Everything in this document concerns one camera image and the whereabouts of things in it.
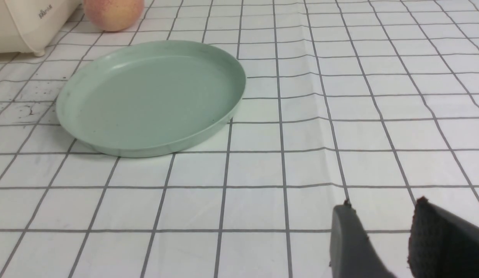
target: grid line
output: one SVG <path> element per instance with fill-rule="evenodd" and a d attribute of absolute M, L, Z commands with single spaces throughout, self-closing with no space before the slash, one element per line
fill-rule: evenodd
<path fill-rule="evenodd" d="M 415 18 L 415 17 L 411 14 L 411 12 L 409 11 L 409 8 L 407 7 L 407 5 L 405 5 L 405 3 L 404 3 L 402 0 L 400 0 L 400 1 L 402 2 L 402 5 L 404 5 L 404 6 L 406 7 L 407 11 L 408 11 L 409 14 L 411 15 L 411 17 L 414 19 L 414 21 L 418 22 L 418 21 L 416 20 L 416 18 Z M 428 35 L 425 34 L 425 32 L 423 31 L 423 28 L 422 28 L 420 25 L 418 25 L 418 27 L 419 27 L 419 29 L 421 30 L 421 32 L 423 32 L 423 35 L 425 35 L 425 37 L 426 37 L 428 40 L 430 40 L 430 38 L 428 37 Z M 392 43 L 392 41 L 390 40 L 390 38 L 389 38 L 389 41 L 390 41 L 390 43 L 392 44 L 392 46 L 395 48 L 395 46 L 394 46 L 394 44 Z M 402 63 L 402 66 L 405 68 L 406 72 L 409 74 L 409 70 L 407 69 L 407 67 L 406 67 L 405 64 L 403 63 L 402 58 L 401 58 L 400 56 L 398 56 L 398 58 L 399 58 L 400 62 Z M 444 58 L 442 58 L 442 60 L 443 60 L 443 62 L 447 65 L 447 67 L 449 68 L 449 70 L 450 70 L 451 72 L 453 72 L 452 69 L 449 67 L 449 65 L 446 63 L 446 61 L 444 60 Z M 457 155 L 456 155 L 455 151 L 452 150 L 449 141 L 448 141 L 447 138 L 445 137 L 445 135 L 444 135 L 444 133 L 443 133 L 443 131 L 442 131 L 442 128 L 440 127 L 440 125 L 439 125 L 439 123 L 438 123 L 438 120 L 437 120 L 436 117 L 435 117 L 435 113 L 434 113 L 433 110 L 430 108 L 430 106 L 428 106 L 428 104 L 427 104 L 427 102 L 426 102 L 426 100 L 425 100 L 425 97 L 424 97 L 423 95 L 421 95 L 421 91 L 419 90 L 418 86 L 416 86 L 416 83 L 414 82 L 414 79 L 412 78 L 411 75 L 409 75 L 409 78 L 411 79 L 412 83 L 413 83 L 414 86 L 416 87 L 416 90 L 418 91 L 418 93 L 420 93 L 421 100 L 423 101 L 423 104 L 426 106 L 426 108 L 427 108 L 427 109 L 430 111 L 430 113 L 432 114 L 432 116 L 433 116 L 433 118 L 434 118 L 435 125 L 437 126 L 437 129 L 438 129 L 438 132 L 439 132 L 440 135 L 442 136 L 442 139 L 444 140 L 444 143 L 447 145 L 447 148 L 450 150 L 450 153 L 451 153 L 452 156 L 454 157 L 454 160 L 455 160 L 455 162 L 457 163 L 457 166 L 459 167 L 460 171 L 462 172 L 464 178 L 466 179 L 467 184 L 471 187 L 471 190 L 472 190 L 472 193 L 474 194 L 474 197 L 476 197 L 476 200 L 479 202 L 479 195 L 478 195 L 476 189 L 474 189 L 474 187 L 472 186 L 471 180 L 469 179 L 469 176 L 467 176 L 467 173 L 465 172 L 465 170 L 464 170 L 462 164 L 460 163 L 459 159 L 457 158 Z"/>
<path fill-rule="evenodd" d="M 107 192 L 107 189 L 109 187 L 109 183 L 111 181 L 111 178 L 112 178 L 112 175 L 114 174 L 114 170 L 116 170 L 116 167 L 117 167 L 117 164 L 119 162 L 119 160 L 121 159 L 121 157 L 118 157 L 116 158 L 116 161 L 114 162 L 114 165 L 112 166 L 112 169 L 111 169 L 111 172 L 109 173 L 109 177 L 107 178 L 107 181 L 105 182 L 105 185 L 104 185 L 104 188 L 102 190 L 102 193 L 100 194 L 100 198 L 98 199 L 98 203 L 97 203 L 97 207 L 95 208 L 95 211 L 93 212 L 93 216 L 91 217 L 91 220 L 90 220 L 90 224 L 88 226 L 88 229 L 86 230 L 85 232 L 85 236 L 83 238 L 83 241 L 82 241 L 82 244 L 80 246 L 80 249 L 78 250 L 78 253 L 76 255 L 76 259 L 75 259 L 75 262 L 73 263 L 73 266 L 71 267 L 71 270 L 69 271 L 69 275 L 68 275 L 68 278 L 72 278 L 73 277 L 73 274 L 75 273 L 75 270 L 76 270 L 76 266 L 78 265 L 78 262 L 80 261 L 80 257 L 83 253 L 83 249 L 86 245 L 86 241 L 88 240 L 88 237 L 91 233 L 91 230 L 92 230 L 92 227 L 93 227 L 93 224 L 95 223 L 95 219 L 97 217 L 97 213 L 100 209 L 100 206 L 102 205 L 102 201 L 104 199 L 104 196 L 105 196 L 105 192 Z"/>
<path fill-rule="evenodd" d="M 168 185 L 169 185 L 169 178 L 171 178 L 171 171 L 173 169 L 173 164 L 174 164 L 174 159 L 175 158 L 176 158 L 176 154 L 173 153 L 172 156 L 171 156 L 171 162 L 169 163 L 169 170 L 167 171 L 166 181 L 164 183 L 164 187 L 162 188 L 162 196 L 160 197 L 160 204 L 159 204 L 159 208 L 157 210 L 157 215 L 155 216 L 155 221 L 154 221 L 154 224 L 153 224 L 153 229 L 151 231 L 150 240 L 148 241 L 148 248 L 147 248 L 147 251 L 146 251 L 146 254 L 145 254 L 144 265 L 142 267 L 142 273 L 140 274 L 140 278 L 145 277 L 145 271 L 146 271 L 146 268 L 147 268 L 147 265 L 148 265 L 148 259 L 150 258 L 153 241 L 155 239 L 155 233 L 157 231 L 157 226 L 159 225 L 159 219 L 160 219 L 160 215 L 162 213 L 162 207 L 164 206 L 164 198 L 166 197 L 166 192 L 167 192 L 167 188 L 168 188 Z"/>
<path fill-rule="evenodd" d="M 244 0 L 241 0 L 241 11 L 239 14 L 239 30 L 238 30 L 238 42 L 236 49 L 236 59 L 239 59 L 239 51 L 241 48 L 241 27 L 243 23 L 243 4 Z M 222 198 L 220 200 L 220 215 L 218 219 L 218 231 L 217 231 L 217 249 L 215 252 L 215 264 L 213 266 L 213 278 L 218 278 L 218 271 L 220 267 L 220 251 L 222 248 L 222 233 L 224 231 L 224 214 L 225 214 L 225 198 L 227 194 L 227 178 L 229 177 L 229 160 L 231 154 L 231 140 L 232 140 L 232 121 L 229 121 L 229 131 L 227 133 L 227 150 L 225 152 L 225 166 L 224 166 L 224 182 L 222 185 Z"/>
<path fill-rule="evenodd" d="M 286 188 L 318 188 L 323 186 L 334 186 L 336 188 L 388 188 L 388 189 L 406 189 L 406 188 L 470 188 L 471 185 L 338 185 L 336 183 L 316 183 L 312 185 L 286 185 Z M 139 189 L 139 190 L 156 190 L 164 189 L 164 186 L 109 186 L 108 189 L 124 190 L 124 189 Z M 171 189 L 224 189 L 222 185 L 169 185 L 167 190 Z M 227 185 L 229 189 L 265 189 L 265 188 L 284 188 L 283 185 Z M 0 190 L 45 190 L 47 186 L 12 186 L 7 188 L 0 188 Z M 96 190 L 104 189 L 104 186 L 51 186 L 49 190 Z"/>
<path fill-rule="evenodd" d="M 469 3 L 471 3 L 471 4 L 473 5 L 474 9 L 476 9 L 476 10 L 473 10 L 473 11 L 479 12 L 479 9 L 478 9 L 478 7 L 476 6 L 476 4 L 475 4 L 474 2 L 471 1 L 471 0 L 468 0 L 468 1 L 469 1 Z"/>
<path fill-rule="evenodd" d="M 336 151 L 334 148 L 330 147 L 319 147 L 319 148 L 309 148 L 309 149 L 296 149 L 296 150 L 284 150 L 284 153 L 309 153 L 309 152 L 316 152 L 319 150 L 329 150 L 329 151 Z M 387 153 L 391 152 L 394 149 L 337 149 L 341 153 Z M 411 153 L 426 153 L 426 152 L 443 152 L 443 151 L 479 151 L 479 148 L 451 148 L 451 149 L 395 149 L 395 151 L 400 153 L 411 152 Z M 204 151 L 179 151 L 177 153 L 183 154 L 193 154 L 193 153 L 224 153 L 226 154 L 226 150 L 204 150 Z M 229 153 L 281 153 L 280 150 L 231 150 Z M 18 155 L 53 155 L 53 154 L 75 154 L 75 155 L 100 155 L 100 153 L 66 153 L 66 152 L 49 152 L 49 153 L 19 153 Z M 9 156 L 15 155 L 15 153 L 0 153 L 0 156 Z"/>
<path fill-rule="evenodd" d="M 257 44 L 275 44 L 274 42 L 259 42 Z M 402 57 L 434 57 L 434 56 L 454 56 L 454 55 L 468 55 L 468 56 L 479 56 L 479 53 L 447 53 L 447 54 L 405 54 L 401 55 Z M 355 58 L 355 55 L 341 55 L 341 56 L 315 56 L 311 54 L 303 54 L 299 56 L 293 56 L 293 57 L 288 57 L 288 58 L 278 58 L 278 60 L 289 60 L 289 59 L 299 59 L 299 58 L 304 58 L 304 57 L 313 57 L 313 58 Z M 360 57 L 370 57 L 370 58 L 377 58 L 377 57 L 395 57 L 393 54 L 389 55 L 360 55 Z M 274 60 L 273 58 L 238 58 L 240 61 L 262 61 L 262 60 Z M 47 62 L 78 62 L 79 60 L 77 59 L 59 59 L 59 60 L 49 60 Z M 84 62 L 91 62 L 94 61 L 92 59 L 86 59 L 83 60 Z M 43 62 L 22 62 L 23 64 L 30 64 L 30 65 L 37 65 L 41 64 Z"/>
<path fill-rule="evenodd" d="M 283 195 L 284 195 L 284 218 L 286 226 L 286 246 L 287 246 L 287 271 L 288 277 L 293 277 L 293 259 L 291 252 L 291 234 L 290 234 L 290 225 L 289 225 L 289 204 L 287 198 L 287 178 L 286 178 L 286 158 L 284 154 L 284 130 L 282 128 L 282 100 L 280 93 L 280 70 L 279 70 L 279 51 L 278 51 L 278 38 L 277 38 L 277 20 L 275 15 L 275 0 L 272 0 L 272 13 L 273 13 L 273 37 L 274 37 L 274 48 L 275 48 L 275 70 L 277 76 L 277 94 L 278 94 L 278 112 L 279 112 L 279 135 L 280 135 L 280 159 L 282 167 L 282 185 L 283 185 Z"/>
<path fill-rule="evenodd" d="M 74 144 L 75 144 L 75 141 L 73 141 L 73 143 L 71 143 L 71 146 L 69 147 L 69 149 L 73 148 Z M 47 185 L 47 188 L 44 190 L 44 193 L 42 194 L 42 197 L 40 197 L 40 200 L 39 200 L 39 202 L 37 203 L 37 206 L 35 207 L 35 210 L 33 211 L 33 214 L 32 214 L 32 216 L 30 217 L 30 220 L 29 220 L 28 223 L 26 224 L 25 229 L 22 231 L 22 234 L 21 234 L 20 237 L 18 238 L 17 243 L 15 244 L 13 250 L 11 251 L 10 255 L 8 256 L 8 260 L 5 262 L 3 268 L 1 269 L 0 278 L 4 275 L 6 269 L 8 268 L 8 265 L 10 264 L 10 262 L 11 262 L 13 256 L 15 255 L 15 252 L 18 250 L 19 245 L 22 243 L 22 240 L 23 240 L 24 237 L 25 237 L 26 231 L 28 230 L 28 228 L 29 228 L 30 225 L 32 224 L 33 220 L 35 219 L 35 216 L 37 215 L 37 212 L 39 211 L 40 206 L 42 205 L 42 201 L 45 199 L 45 197 L 46 197 L 46 195 L 47 195 L 47 192 L 49 192 L 49 189 L 52 187 L 52 183 L 54 182 L 54 180 L 55 180 L 56 177 L 58 176 L 59 171 L 61 171 L 61 167 L 63 167 L 63 164 L 65 163 L 65 161 L 67 160 L 67 158 L 68 158 L 68 154 L 66 154 L 66 155 L 64 156 L 63 160 L 61 161 L 61 164 L 59 164 L 59 167 L 58 167 L 58 169 L 56 170 L 56 173 L 54 173 L 54 176 L 51 178 L 51 181 L 49 182 L 49 185 Z"/>
<path fill-rule="evenodd" d="M 24 232 L 23 229 L 0 229 L 0 232 Z M 225 233 L 232 233 L 232 232 L 265 232 L 265 233 L 285 233 L 285 229 L 223 229 Z M 27 232 L 59 232 L 65 234 L 81 234 L 90 232 L 93 234 L 100 234 L 100 233 L 125 233 L 125 232 L 138 232 L 138 233 L 156 233 L 156 234 L 164 234 L 164 233 L 171 233 L 171 232 L 180 232 L 180 233 L 188 233 L 188 232 L 209 232 L 209 233 L 217 233 L 218 229 L 93 229 L 93 230 L 83 230 L 83 229 L 28 229 Z M 291 229 L 291 232 L 296 233 L 305 233 L 305 234 L 321 234 L 321 233 L 330 233 L 331 229 Z M 406 234 L 409 233 L 410 230 L 407 229 L 368 229 L 366 230 L 368 234 Z"/>
<path fill-rule="evenodd" d="M 315 39 L 313 38 L 313 31 L 311 29 L 311 21 L 310 21 L 310 13 L 308 12 L 308 6 L 306 4 L 306 0 L 303 0 L 303 3 L 305 5 L 306 19 L 308 21 L 308 29 L 310 31 L 313 53 L 315 54 L 315 56 L 317 56 L 317 47 L 315 46 L 315 42 L 314 42 Z M 322 72 L 320 70 L 320 61 L 318 59 L 317 59 L 317 67 L 318 67 L 318 76 L 319 76 L 319 79 L 320 79 L 320 86 L 322 87 L 323 95 L 327 95 L 326 92 L 325 92 L 325 85 L 323 83 Z M 345 198 L 346 198 L 346 200 L 349 200 L 349 191 L 347 190 L 347 187 L 346 187 L 347 183 L 345 181 L 344 169 L 342 167 L 342 162 L 340 160 L 340 153 L 339 153 L 339 148 L 338 148 L 338 145 L 337 145 L 335 128 L 333 127 L 332 116 L 330 114 L 330 106 L 329 106 L 327 97 L 324 97 L 324 101 L 325 101 L 325 106 L 326 106 L 326 109 L 327 109 L 327 117 L 328 117 L 328 121 L 330 123 L 330 129 L 331 129 L 331 132 L 332 132 L 333 147 L 335 148 L 335 153 L 336 153 L 336 156 L 337 156 L 337 164 L 338 164 L 338 167 L 339 167 L 340 179 L 341 179 L 342 184 L 344 186 Z"/>
<path fill-rule="evenodd" d="M 300 76 L 305 76 L 308 74 L 313 74 L 321 77 L 342 77 L 342 76 L 363 76 L 362 74 L 318 74 L 315 72 L 305 72 L 301 74 L 293 74 L 293 75 L 281 75 L 279 76 L 280 78 L 290 78 L 290 77 L 300 77 Z M 428 73 L 419 73 L 419 74 L 413 74 L 413 75 L 444 75 L 447 73 L 433 73 L 433 72 L 428 72 Z M 479 74 L 479 71 L 465 71 L 465 72 L 456 72 L 456 74 Z M 386 75 L 386 76 L 407 76 L 408 74 L 406 73 L 368 73 L 366 76 L 379 76 L 379 75 Z M 262 75 L 262 76 L 249 76 L 247 77 L 248 79 L 255 79 L 255 78 L 277 78 L 277 76 L 270 76 L 270 75 Z M 0 82 L 11 82 L 11 83 L 21 83 L 29 80 L 21 80 L 21 81 L 15 81 L 15 80 L 2 80 Z M 65 81 L 63 79 L 35 79 L 34 81 Z"/>
<path fill-rule="evenodd" d="M 440 9 L 442 10 L 442 12 L 454 23 L 454 25 L 456 26 L 456 28 L 464 35 L 464 37 L 478 50 L 479 52 L 479 46 L 477 44 L 475 44 L 465 33 L 464 31 L 459 27 L 459 25 L 457 25 L 457 23 L 454 21 L 454 19 L 450 16 L 449 14 L 449 11 L 445 11 L 442 7 L 442 5 L 440 5 L 437 1 L 435 1 L 435 4 L 437 4 L 437 6 L 440 7 Z"/>
<path fill-rule="evenodd" d="M 345 31 L 347 32 L 347 36 L 349 37 L 349 40 L 351 40 L 351 34 L 349 33 L 349 29 L 347 27 L 347 24 L 345 23 L 345 19 L 344 17 L 342 16 L 342 9 L 340 8 L 340 5 L 338 3 L 337 0 L 335 0 L 336 2 L 336 5 L 337 7 L 339 8 L 340 10 L 340 17 L 342 18 L 342 21 L 344 23 L 344 26 L 345 26 Z M 402 176 L 402 179 L 404 181 L 404 184 L 406 185 L 406 188 L 407 188 L 407 192 L 409 192 L 409 196 L 411 197 L 411 201 L 413 202 L 413 204 L 416 204 L 416 199 L 414 198 L 414 195 L 413 195 L 413 192 L 411 191 L 411 188 L 409 187 L 409 181 L 407 180 L 407 177 L 406 177 L 406 174 L 404 172 L 404 168 L 402 167 L 402 163 L 400 162 L 400 159 L 399 159 L 399 156 L 397 154 L 397 151 L 395 150 L 395 146 L 393 144 L 393 141 L 392 141 L 392 138 L 390 136 L 390 133 L 389 133 L 389 130 L 387 129 L 387 126 L 385 124 L 385 121 L 384 121 L 384 116 L 382 114 L 382 111 L 380 111 L 380 108 L 378 107 L 377 105 L 377 101 L 375 100 L 375 97 L 373 96 L 373 90 L 370 86 L 370 83 L 368 82 L 368 77 L 366 77 L 365 75 L 365 71 L 363 69 L 363 65 L 361 64 L 361 60 L 359 58 L 359 55 L 358 55 L 358 52 L 356 50 L 356 47 L 354 46 L 354 43 L 351 41 L 351 46 L 352 46 L 352 50 L 354 51 L 355 55 L 356 55 L 356 59 L 358 61 L 358 65 L 359 65 L 359 69 L 361 70 L 361 72 L 363 73 L 363 78 L 365 80 L 365 83 L 366 83 L 366 86 L 368 87 L 368 92 L 370 92 L 370 96 L 371 96 L 371 100 L 373 102 L 373 105 L 375 106 L 375 109 L 377 110 L 378 112 L 378 115 L 380 117 L 380 122 L 382 123 L 382 127 L 384 129 L 384 132 L 385 132 L 385 136 L 387 138 L 387 140 L 389 141 L 389 145 L 391 146 L 391 149 L 392 149 L 392 153 L 394 155 L 394 158 L 395 158 L 395 161 L 397 162 L 397 165 L 398 165 L 398 168 L 399 168 L 399 171 L 400 171 L 400 174 Z"/>

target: plastic plate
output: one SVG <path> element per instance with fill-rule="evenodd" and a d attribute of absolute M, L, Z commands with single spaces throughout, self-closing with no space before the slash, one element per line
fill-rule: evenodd
<path fill-rule="evenodd" d="M 207 44 L 137 44 L 98 58 L 64 86 L 65 130 L 101 153 L 150 157 L 208 139 L 232 118 L 246 86 L 241 64 Z"/>

